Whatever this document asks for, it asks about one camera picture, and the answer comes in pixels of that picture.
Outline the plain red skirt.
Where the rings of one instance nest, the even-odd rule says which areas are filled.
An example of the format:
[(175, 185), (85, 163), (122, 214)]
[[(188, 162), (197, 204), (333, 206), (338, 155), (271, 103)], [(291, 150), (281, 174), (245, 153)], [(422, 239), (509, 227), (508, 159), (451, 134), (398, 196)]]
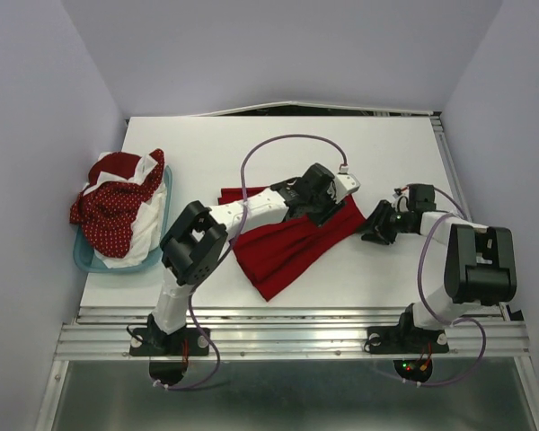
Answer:
[(243, 273), (265, 301), (296, 281), (326, 251), (350, 237), (366, 218), (352, 197), (324, 226), (303, 216), (243, 233), (234, 255)]

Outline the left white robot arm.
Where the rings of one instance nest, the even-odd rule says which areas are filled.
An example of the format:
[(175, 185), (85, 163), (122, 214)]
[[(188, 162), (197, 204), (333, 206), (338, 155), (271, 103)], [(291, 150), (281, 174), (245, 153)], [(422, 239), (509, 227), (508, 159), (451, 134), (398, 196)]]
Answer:
[(243, 233), (306, 216), (321, 227), (360, 183), (347, 167), (332, 173), (319, 163), (300, 177), (272, 184), (228, 204), (189, 203), (160, 242), (163, 283), (146, 325), (128, 329), (131, 356), (208, 354), (208, 332), (188, 327), (190, 303)]

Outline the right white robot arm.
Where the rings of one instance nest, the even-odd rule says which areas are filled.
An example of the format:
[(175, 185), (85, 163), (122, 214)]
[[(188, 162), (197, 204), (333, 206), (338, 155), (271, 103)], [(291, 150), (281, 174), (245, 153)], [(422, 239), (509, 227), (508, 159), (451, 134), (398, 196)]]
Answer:
[(463, 211), (437, 209), (440, 189), (413, 183), (382, 200), (361, 229), (366, 242), (391, 245), (398, 235), (424, 237), (416, 280), (423, 276), (432, 242), (446, 248), (442, 285), (432, 294), (419, 290), (420, 299), (406, 307), (394, 326), (367, 328), (364, 349), (374, 355), (446, 353), (445, 330), (481, 306), (507, 303), (517, 291), (512, 233), (508, 228), (475, 224)]

